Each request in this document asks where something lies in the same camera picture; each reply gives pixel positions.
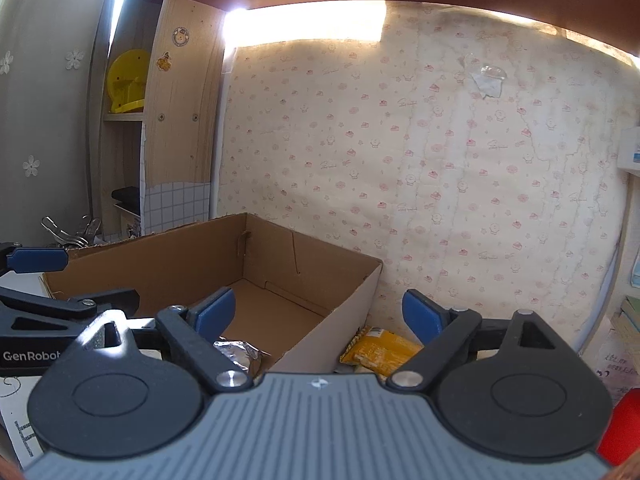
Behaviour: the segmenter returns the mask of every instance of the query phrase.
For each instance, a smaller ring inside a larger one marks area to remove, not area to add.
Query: yellow round holder
[[[127,50],[111,64],[107,73],[111,113],[122,114],[144,107],[150,57],[146,50]]]

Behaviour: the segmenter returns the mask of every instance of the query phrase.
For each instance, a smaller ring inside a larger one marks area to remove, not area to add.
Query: cardboard box flap
[[[69,261],[44,275],[55,298],[132,287],[140,295],[138,317],[171,304],[194,304],[242,278],[246,216],[228,216],[145,236]]]
[[[380,261],[317,240],[255,216],[244,257],[244,277],[270,290],[318,305],[328,314],[371,275]]]

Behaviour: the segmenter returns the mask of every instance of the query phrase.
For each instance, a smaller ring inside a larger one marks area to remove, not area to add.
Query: blue pad
[[[236,297],[228,286],[224,286],[190,308],[187,323],[213,344],[231,324],[235,315]]]
[[[449,324],[449,313],[414,288],[402,297],[402,318],[423,345]]]
[[[62,270],[69,262],[64,249],[17,248],[6,258],[8,269],[17,274]]]

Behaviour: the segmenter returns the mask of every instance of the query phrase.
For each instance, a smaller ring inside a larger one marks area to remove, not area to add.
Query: stack of books
[[[622,311],[611,319],[611,324],[632,356],[636,372],[640,373],[640,300],[627,296],[622,302]]]

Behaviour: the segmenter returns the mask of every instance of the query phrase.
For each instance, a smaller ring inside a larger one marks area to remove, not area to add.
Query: gray curtain
[[[4,0],[0,9],[0,241],[47,244],[90,211],[87,92],[105,0]]]

